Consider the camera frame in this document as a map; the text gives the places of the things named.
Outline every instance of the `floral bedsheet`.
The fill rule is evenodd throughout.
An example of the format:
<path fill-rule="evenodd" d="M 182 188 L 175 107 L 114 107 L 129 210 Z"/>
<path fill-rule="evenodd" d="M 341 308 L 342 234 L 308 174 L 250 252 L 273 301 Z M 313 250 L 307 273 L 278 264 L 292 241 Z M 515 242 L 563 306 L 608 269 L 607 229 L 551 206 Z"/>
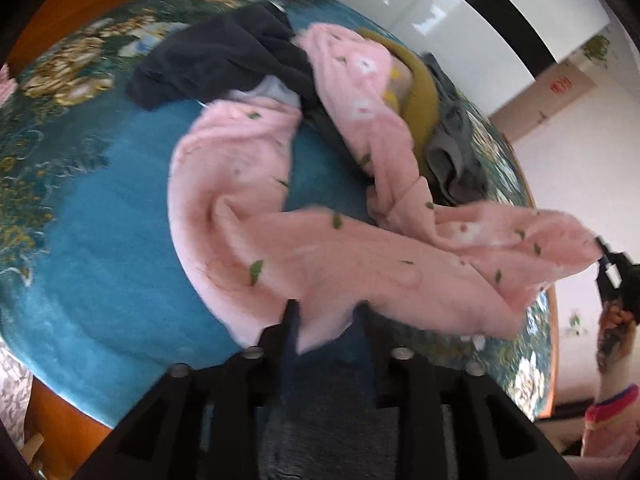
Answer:
<path fill-rule="evenodd" d="M 20 309 L 33 303 L 25 290 L 39 279 L 37 263 L 56 250 L 49 245 L 48 233 L 58 221 L 66 197 L 74 192 L 74 183 L 110 170 L 106 153 L 116 137 L 96 135 L 91 127 L 97 113 L 108 114 L 109 106 L 120 106 L 109 104 L 106 96 L 121 90 L 140 57 L 167 35 L 242 4 L 239 0 L 130 2 L 60 41 L 37 59 L 19 76 L 19 91 L 0 108 L 0 333 L 16 355 L 36 368 L 55 391 L 107 424 L 116 422 L 135 397 L 118 401 L 114 407 L 110 400 L 89 398 L 97 396 L 95 392 L 75 391 L 71 380 L 62 380 L 59 375 L 53 378 L 54 361 L 45 363 L 35 354 L 33 345 L 25 341 L 33 335 L 18 333 Z M 294 0 L 282 5 L 290 13 L 294 28 L 331 21 L 386 34 L 333 0 Z M 114 116 L 119 111 L 111 110 Z M 78 121 L 71 123 L 68 117 L 77 119 L 82 113 L 86 114 L 87 127 L 72 128 Z M 471 103 L 468 113 L 474 124 L 474 148 L 488 175 L 491 199 L 527 205 L 523 179 L 511 149 Z M 65 306 L 58 304 L 57 308 L 64 310 Z M 399 343 L 436 364 L 463 368 L 469 362 L 482 363 L 531 418 L 544 408 L 552 344 L 546 294 L 531 306 L 526 326 L 513 340 L 445 337 L 396 323 L 393 327 Z M 50 348 L 61 352 L 53 340 L 66 334 L 49 333 L 45 326 L 40 334 L 51 339 Z M 65 366 L 65 359 L 65 355 L 60 356 L 60 366 Z M 47 381 L 49 373 L 52 378 Z M 133 391 L 143 392 L 145 384 Z"/>

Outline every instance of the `screw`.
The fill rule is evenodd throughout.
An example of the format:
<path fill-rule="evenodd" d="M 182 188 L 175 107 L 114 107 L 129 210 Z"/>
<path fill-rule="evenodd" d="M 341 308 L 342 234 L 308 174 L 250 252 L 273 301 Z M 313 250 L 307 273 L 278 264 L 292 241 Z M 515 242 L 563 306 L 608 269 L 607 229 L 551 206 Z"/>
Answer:
<path fill-rule="evenodd" d="M 259 346 L 249 346 L 244 352 L 242 357 L 245 359 L 260 359 L 264 355 L 264 350 Z"/>
<path fill-rule="evenodd" d="M 473 377 L 482 377 L 485 374 L 484 367 L 480 363 L 470 362 L 466 364 L 466 373 Z"/>
<path fill-rule="evenodd" d="M 171 367 L 169 368 L 169 374 L 171 375 L 171 377 L 181 379 L 189 375 L 190 370 L 191 369 L 189 368 L 189 365 L 186 365 L 184 363 L 176 363 L 175 365 L 171 365 Z"/>
<path fill-rule="evenodd" d="M 415 356 L 415 352 L 410 348 L 405 348 L 403 346 L 399 346 L 398 348 L 394 348 L 391 351 L 391 357 L 393 359 L 398 359 L 398 361 L 408 361 L 409 359 L 413 359 Z"/>

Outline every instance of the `blue bedsheet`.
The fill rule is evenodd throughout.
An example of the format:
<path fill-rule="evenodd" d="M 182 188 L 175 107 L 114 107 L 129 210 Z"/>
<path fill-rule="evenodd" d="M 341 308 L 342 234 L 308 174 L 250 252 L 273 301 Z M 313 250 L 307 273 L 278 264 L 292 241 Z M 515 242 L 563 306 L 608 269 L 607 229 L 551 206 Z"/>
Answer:
<path fill-rule="evenodd" d="M 145 112 L 124 98 L 135 56 L 145 53 L 147 41 L 155 41 L 133 44 L 144 36 L 140 30 L 153 23 L 194 23 L 235 4 L 131 2 L 71 35 L 20 77 L 24 83 L 43 72 L 51 56 L 60 60 L 74 56 L 76 47 L 98 48 L 99 56 L 78 77 L 105 78 L 113 88 L 100 88 L 75 106 L 62 106 L 50 94 L 19 92 L 0 109 L 0 332 L 45 384 L 108 426 L 169 364 L 206 367 L 238 350 L 185 277 L 168 228 L 170 156 L 200 105 L 179 102 Z M 286 7 L 296 29 L 326 21 L 380 31 L 332 0 Z M 158 30 L 164 25 L 153 26 L 162 36 Z M 87 38 L 91 41 L 79 43 Z M 485 140 L 490 147 L 485 158 L 499 156 L 503 165 L 500 170 L 494 160 L 485 161 L 498 175 L 492 189 L 522 203 L 524 192 L 507 148 L 492 136 Z M 322 204 L 369 221 L 364 184 L 342 167 L 311 126 L 301 127 L 293 149 L 287 209 Z M 417 346 L 439 352 L 455 366 L 479 358 L 507 388 L 532 349 L 538 367 L 548 373 L 543 304 L 532 326 L 535 332 L 523 332 L 519 342 L 490 342 L 480 354 L 460 341 L 425 333 L 418 341 L 423 346 Z M 493 357 L 499 349 L 502 362 Z"/>

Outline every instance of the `pink fabric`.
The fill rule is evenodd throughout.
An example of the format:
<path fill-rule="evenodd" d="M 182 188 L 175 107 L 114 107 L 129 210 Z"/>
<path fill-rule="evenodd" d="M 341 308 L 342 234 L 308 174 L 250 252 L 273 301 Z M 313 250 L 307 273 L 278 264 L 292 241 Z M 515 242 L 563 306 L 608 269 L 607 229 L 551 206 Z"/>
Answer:
<path fill-rule="evenodd" d="M 169 220 L 187 276 L 238 342 L 254 344 L 291 298 L 300 351 L 338 336 L 359 300 L 421 329 L 512 337 L 542 288 L 598 258 L 593 234 L 562 213 L 433 206 L 408 128 L 382 100 L 388 51 L 324 24 L 300 45 L 329 115 L 375 175 L 367 198 L 384 229 L 323 208 L 281 212 L 300 112 L 266 98 L 211 104 L 175 149 Z"/>
<path fill-rule="evenodd" d="M 0 69 L 0 106 L 11 97 L 17 86 L 18 83 L 15 82 L 15 79 L 9 79 L 9 67 L 3 65 Z"/>

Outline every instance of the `bed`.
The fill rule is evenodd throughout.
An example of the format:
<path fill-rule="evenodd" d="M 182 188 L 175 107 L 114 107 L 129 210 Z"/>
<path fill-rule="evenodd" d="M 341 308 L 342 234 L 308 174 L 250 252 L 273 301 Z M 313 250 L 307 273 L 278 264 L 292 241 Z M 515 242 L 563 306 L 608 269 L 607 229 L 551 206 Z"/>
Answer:
<path fill-rule="evenodd" d="M 21 90 L 0 108 L 0 335 L 56 394 L 110 427 L 169 364 L 206 367 L 238 350 L 182 272 L 168 229 L 169 158 L 200 105 L 145 112 L 125 99 L 124 85 L 172 30 L 242 4 L 129 1 L 25 67 Z M 28 28 L 12 68 L 30 60 L 20 49 L 25 37 L 48 47 L 46 38 L 56 40 L 71 23 L 108 8 L 100 5 L 88 1 L 92 10 L 66 21 L 63 15 L 58 31 L 44 39 Z M 295 29 L 325 21 L 386 34 L 335 0 L 294 0 L 284 8 Z M 69 74 L 67 91 L 53 97 L 50 88 Z M 467 107 L 490 198 L 531 205 L 510 146 L 471 102 Z M 301 127 L 293 150 L 287 209 L 320 203 L 356 218 L 366 214 L 361 184 L 350 180 L 310 124 Z M 335 193 L 338 183 L 342 191 Z M 513 340 L 461 340 L 399 324 L 393 330 L 400 344 L 436 364 L 463 368 L 480 361 L 527 415 L 548 416 L 555 316 L 551 291 L 538 297 Z"/>

